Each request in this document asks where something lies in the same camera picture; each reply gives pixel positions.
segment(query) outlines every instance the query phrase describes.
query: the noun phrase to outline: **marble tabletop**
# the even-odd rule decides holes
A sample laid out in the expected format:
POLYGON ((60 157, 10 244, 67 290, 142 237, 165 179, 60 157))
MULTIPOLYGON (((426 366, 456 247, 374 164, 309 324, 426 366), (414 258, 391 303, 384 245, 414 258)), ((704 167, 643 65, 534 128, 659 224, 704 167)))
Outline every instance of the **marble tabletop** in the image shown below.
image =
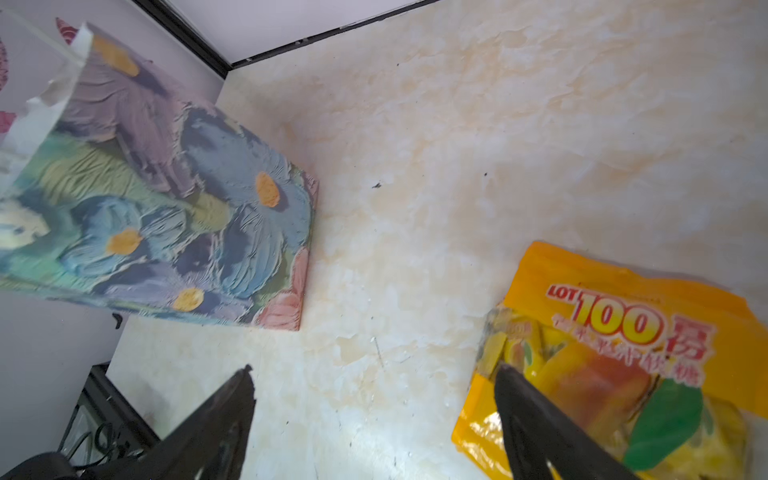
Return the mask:
POLYGON ((768 319, 765 25, 762 1, 441 0, 231 72, 220 108, 320 181, 301 331, 131 317, 109 377, 162 437, 249 363, 243 478, 483 478, 451 430, 533 240, 768 319))

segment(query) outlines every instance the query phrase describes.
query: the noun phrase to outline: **floral gift bag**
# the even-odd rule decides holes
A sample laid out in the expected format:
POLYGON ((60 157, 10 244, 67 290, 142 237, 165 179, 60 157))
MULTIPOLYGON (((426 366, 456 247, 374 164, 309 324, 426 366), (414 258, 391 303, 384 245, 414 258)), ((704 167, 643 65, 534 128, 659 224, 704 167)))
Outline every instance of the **floral gift bag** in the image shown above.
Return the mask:
POLYGON ((0 147, 0 286, 298 329, 317 181, 92 25, 0 147))

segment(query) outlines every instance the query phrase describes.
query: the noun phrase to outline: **candy bag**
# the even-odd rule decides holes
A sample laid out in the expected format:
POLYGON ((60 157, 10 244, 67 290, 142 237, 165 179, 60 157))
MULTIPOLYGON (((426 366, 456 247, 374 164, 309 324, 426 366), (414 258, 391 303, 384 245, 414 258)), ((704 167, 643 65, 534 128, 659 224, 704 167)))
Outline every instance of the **candy bag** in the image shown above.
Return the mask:
POLYGON ((536 242, 488 314, 452 441, 511 478, 493 392, 506 362, 638 477, 741 480, 740 410, 768 418, 766 346, 743 298, 536 242))

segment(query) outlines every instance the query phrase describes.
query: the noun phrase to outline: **white wall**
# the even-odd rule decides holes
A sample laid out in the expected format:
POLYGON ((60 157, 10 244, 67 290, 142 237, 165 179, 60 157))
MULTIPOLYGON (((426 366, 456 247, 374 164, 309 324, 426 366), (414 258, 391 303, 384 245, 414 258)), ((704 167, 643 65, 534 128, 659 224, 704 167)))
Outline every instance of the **white wall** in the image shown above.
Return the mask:
POLYGON ((168 0, 230 63, 415 0, 168 0))
POLYGON ((123 326, 109 310, 0 291, 0 475, 55 451, 91 366, 123 326))
MULTIPOLYGON (((12 8, 62 45, 57 17, 75 28, 91 22, 212 102, 223 85, 221 77, 130 0, 0 0, 0 10, 3 7, 12 8)), ((43 92, 63 59, 1 12, 0 40, 8 52, 8 83, 0 91, 0 111, 19 112, 29 98, 43 92)))

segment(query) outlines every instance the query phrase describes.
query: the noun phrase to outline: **black trim strip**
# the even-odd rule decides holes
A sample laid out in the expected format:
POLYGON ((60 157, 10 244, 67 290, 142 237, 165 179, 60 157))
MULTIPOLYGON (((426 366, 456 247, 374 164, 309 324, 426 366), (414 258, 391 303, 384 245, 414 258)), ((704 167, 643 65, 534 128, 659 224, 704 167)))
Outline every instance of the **black trim strip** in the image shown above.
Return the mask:
POLYGON ((176 12, 168 8, 162 0, 133 0, 147 15, 162 25, 178 41, 189 48, 200 60, 211 67, 220 77, 226 78, 232 70, 219 53, 211 48, 176 12))
MULTIPOLYGON (((147 1, 150 1, 150 0, 134 0, 134 2, 136 3, 147 2, 147 1)), ((439 0, 421 0, 420 2, 412 3, 411 5, 406 5, 405 7, 401 7, 396 10, 392 10, 391 12, 381 14, 378 17, 369 18, 368 20, 363 20, 362 22, 359 22, 359 23, 353 23, 351 25, 347 25, 346 27, 334 28, 333 30, 325 31, 324 33, 312 35, 311 37, 304 38, 303 40, 295 41, 294 43, 289 43, 288 45, 283 45, 282 47, 273 48, 272 50, 265 51, 264 53, 259 53, 258 55, 254 55, 253 57, 236 61, 232 64, 232 69, 245 67, 246 65, 251 65, 258 61, 267 60, 268 58, 272 58, 275 55, 280 55, 281 53, 285 53, 287 51, 296 50, 297 48, 310 45, 312 43, 315 43, 316 41, 324 40, 328 37, 333 37, 334 35, 338 35, 339 33, 344 33, 345 31, 354 30, 355 28, 360 28, 365 25, 370 25, 374 22, 379 22, 381 20, 384 20, 385 18, 393 17, 395 15, 400 15, 401 13, 410 12, 411 10, 414 10, 416 8, 423 7, 435 2, 439 2, 439 0)))

